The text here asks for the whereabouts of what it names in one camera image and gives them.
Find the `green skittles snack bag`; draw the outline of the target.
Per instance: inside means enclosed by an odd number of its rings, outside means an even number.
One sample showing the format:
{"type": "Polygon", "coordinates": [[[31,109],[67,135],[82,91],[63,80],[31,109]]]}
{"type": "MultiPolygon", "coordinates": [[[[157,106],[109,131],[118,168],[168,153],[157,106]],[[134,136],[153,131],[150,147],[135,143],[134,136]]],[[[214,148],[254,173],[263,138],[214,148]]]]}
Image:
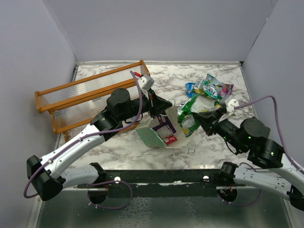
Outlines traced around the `green skittles snack bag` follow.
{"type": "Polygon", "coordinates": [[[194,115],[211,112],[220,108],[218,101],[201,95],[194,95],[181,104],[177,110],[177,120],[185,137],[191,136],[200,126],[194,115]]]}

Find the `purple white snack bag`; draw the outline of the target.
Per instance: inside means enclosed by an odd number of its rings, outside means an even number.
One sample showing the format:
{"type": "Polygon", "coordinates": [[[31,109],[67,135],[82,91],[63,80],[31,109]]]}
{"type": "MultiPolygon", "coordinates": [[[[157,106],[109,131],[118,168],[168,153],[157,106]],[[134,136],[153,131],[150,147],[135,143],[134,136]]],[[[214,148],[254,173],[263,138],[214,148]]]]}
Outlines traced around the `purple white snack bag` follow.
{"type": "Polygon", "coordinates": [[[150,127],[163,139],[167,136],[175,134],[177,131],[174,128],[172,122],[170,121],[169,117],[165,114],[161,114],[156,116],[151,124],[150,127]]]}

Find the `green paper bag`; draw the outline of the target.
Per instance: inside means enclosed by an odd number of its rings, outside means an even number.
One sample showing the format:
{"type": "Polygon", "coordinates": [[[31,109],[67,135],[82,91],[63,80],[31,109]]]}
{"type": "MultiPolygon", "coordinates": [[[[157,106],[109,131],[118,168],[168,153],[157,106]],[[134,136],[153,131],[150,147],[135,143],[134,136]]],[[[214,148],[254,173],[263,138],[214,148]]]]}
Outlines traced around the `green paper bag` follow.
{"type": "Polygon", "coordinates": [[[154,118],[149,117],[146,120],[142,121],[135,129],[140,136],[141,140],[147,147],[163,147],[170,149],[179,149],[179,148],[187,148],[188,153],[194,153],[195,149],[190,146],[191,141],[196,137],[197,133],[193,133],[189,137],[185,137],[180,125],[177,120],[177,110],[178,106],[173,105],[168,108],[164,113],[169,117],[172,122],[174,128],[176,129],[176,133],[173,134],[178,140],[174,143],[166,145],[162,138],[150,127],[150,124],[154,118]]]}

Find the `yellow green snack bag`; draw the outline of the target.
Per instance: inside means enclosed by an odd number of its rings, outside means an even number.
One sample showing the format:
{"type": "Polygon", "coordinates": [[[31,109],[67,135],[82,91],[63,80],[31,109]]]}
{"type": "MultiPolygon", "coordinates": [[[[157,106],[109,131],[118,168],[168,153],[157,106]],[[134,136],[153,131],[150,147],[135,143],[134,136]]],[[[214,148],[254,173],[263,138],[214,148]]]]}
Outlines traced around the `yellow green snack bag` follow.
{"type": "Polygon", "coordinates": [[[205,80],[204,79],[199,79],[195,85],[192,88],[192,92],[195,94],[199,94],[199,95],[206,95],[203,86],[204,86],[205,80]]]}

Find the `red blue snack bag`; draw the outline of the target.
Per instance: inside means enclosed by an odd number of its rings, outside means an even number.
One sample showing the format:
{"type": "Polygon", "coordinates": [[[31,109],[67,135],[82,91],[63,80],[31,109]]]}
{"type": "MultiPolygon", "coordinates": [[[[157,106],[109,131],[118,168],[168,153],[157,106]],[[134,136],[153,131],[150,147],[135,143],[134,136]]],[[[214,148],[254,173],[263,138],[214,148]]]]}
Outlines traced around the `red blue snack bag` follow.
{"type": "Polygon", "coordinates": [[[214,76],[207,74],[203,83],[203,90],[208,96],[218,99],[223,88],[224,83],[218,81],[214,76]]]}

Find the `blue snack packet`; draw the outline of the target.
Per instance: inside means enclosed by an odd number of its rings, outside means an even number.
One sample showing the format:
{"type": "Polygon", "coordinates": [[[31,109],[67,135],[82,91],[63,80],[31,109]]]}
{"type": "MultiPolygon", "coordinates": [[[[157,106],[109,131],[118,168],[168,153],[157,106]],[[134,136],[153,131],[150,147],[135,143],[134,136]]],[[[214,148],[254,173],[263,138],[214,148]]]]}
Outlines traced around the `blue snack packet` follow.
{"type": "Polygon", "coordinates": [[[187,95],[189,98],[191,98],[191,97],[193,97],[193,96],[195,95],[195,93],[192,91],[193,88],[194,88],[194,86],[195,86],[195,83],[192,83],[192,82],[186,83],[186,84],[185,84],[186,95],[187,95]]]}

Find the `small red snack packet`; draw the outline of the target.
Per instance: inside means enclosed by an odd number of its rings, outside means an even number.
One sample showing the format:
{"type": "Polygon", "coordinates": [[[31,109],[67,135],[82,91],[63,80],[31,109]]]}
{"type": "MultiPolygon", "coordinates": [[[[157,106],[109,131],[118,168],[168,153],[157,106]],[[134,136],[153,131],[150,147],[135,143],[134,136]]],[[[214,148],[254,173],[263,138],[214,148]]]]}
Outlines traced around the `small red snack packet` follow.
{"type": "Polygon", "coordinates": [[[174,135],[169,135],[164,137],[162,140],[166,145],[169,145],[171,143],[176,142],[178,139],[174,135]]]}

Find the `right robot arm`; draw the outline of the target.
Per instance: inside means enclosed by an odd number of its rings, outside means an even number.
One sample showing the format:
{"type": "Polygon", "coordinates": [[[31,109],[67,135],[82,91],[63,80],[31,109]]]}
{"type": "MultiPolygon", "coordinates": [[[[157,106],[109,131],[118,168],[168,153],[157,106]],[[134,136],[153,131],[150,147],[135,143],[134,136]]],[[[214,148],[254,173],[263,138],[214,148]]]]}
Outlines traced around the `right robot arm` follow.
{"type": "Polygon", "coordinates": [[[222,120],[226,107],[216,111],[194,114],[205,133],[217,134],[236,149],[248,153],[253,165],[272,171],[276,177],[249,171],[240,165],[224,162],[218,174],[219,182],[248,185],[269,191],[290,201],[296,209],[304,209],[304,168],[292,159],[277,142],[269,139],[270,128],[255,117],[244,120],[239,127],[228,119],[222,120]]]}

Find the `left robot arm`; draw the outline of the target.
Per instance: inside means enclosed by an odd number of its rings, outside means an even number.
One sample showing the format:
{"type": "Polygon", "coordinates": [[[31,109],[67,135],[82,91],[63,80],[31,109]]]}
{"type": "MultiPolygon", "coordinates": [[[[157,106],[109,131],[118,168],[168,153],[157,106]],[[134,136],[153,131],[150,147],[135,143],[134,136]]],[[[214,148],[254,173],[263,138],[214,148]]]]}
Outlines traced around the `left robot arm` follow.
{"type": "Polygon", "coordinates": [[[83,169],[69,170],[68,167],[92,148],[111,139],[125,129],[123,122],[137,121],[143,113],[156,117],[172,107],[172,103],[155,94],[139,93],[132,100],[125,88],[115,89],[106,100],[106,107],[70,141],[41,158],[33,155],[27,159],[28,185],[32,185],[43,201],[58,195],[62,189],[79,184],[92,184],[98,188],[104,184],[105,176],[99,165],[88,165],[83,169]]]}

